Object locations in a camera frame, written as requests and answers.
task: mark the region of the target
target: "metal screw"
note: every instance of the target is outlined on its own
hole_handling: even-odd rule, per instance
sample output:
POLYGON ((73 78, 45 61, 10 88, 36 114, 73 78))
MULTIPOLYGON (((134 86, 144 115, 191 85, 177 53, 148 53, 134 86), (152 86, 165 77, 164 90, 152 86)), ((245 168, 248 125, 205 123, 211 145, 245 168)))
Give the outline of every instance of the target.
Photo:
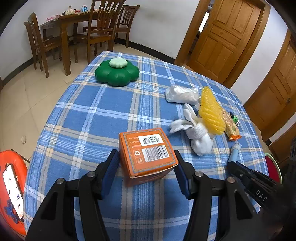
POLYGON ((88 177, 94 177, 96 175, 96 173, 94 171, 88 172, 87 176, 88 177))
POLYGON ((234 183, 234 182, 235 182, 235 179, 234 179, 233 177, 228 177, 228 178, 227 178, 227 181, 228 181, 229 183, 234 183))
POLYGON ((64 182, 64 179, 63 178, 59 178, 58 180, 57 180, 57 184, 62 184, 64 182))
POLYGON ((196 171, 196 172, 194 173, 194 175, 196 175, 197 177, 201 177, 201 176, 203 175, 203 172, 201 172, 201 171, 196 171))

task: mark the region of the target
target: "yellow brush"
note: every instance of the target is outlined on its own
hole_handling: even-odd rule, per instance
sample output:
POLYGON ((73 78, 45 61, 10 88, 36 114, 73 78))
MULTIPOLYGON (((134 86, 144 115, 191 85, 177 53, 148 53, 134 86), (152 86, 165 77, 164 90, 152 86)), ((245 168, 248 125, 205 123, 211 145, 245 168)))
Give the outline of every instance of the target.
POLYGON ((198 113, 203 119, 209 133, 215 135, 223 134, 226 126, 221 113, 221 106, 208 86, 202 89, 200 110, 198 113))

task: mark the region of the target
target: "orange box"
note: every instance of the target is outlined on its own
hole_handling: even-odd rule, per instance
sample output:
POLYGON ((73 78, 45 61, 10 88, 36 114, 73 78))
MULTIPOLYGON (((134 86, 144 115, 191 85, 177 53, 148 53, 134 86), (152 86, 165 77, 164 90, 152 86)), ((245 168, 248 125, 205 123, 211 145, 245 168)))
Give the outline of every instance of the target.
POLYGON ((161 179, 178 165, 161 128, 119 133, 119 153, 128 187, 161 179))

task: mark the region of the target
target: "barcode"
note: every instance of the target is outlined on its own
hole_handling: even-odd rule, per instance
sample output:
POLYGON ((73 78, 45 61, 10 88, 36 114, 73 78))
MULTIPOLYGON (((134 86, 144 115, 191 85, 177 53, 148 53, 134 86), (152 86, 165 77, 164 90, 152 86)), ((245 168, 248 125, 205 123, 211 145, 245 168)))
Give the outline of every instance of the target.
POLYGON ((145 162, 155 161, 169 157, 168 151, 165 145, 154 146, 142 149, 145 162))

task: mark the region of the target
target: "smartphone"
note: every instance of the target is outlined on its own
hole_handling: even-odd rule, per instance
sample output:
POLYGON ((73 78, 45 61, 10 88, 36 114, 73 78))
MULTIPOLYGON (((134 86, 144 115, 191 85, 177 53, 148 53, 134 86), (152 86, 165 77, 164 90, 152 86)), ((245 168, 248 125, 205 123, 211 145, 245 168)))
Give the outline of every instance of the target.
POLYGON ((24 200, 17 177, 11 164, 3 172, 3 179, 9 198, 20 219, 24 216, 24 200))

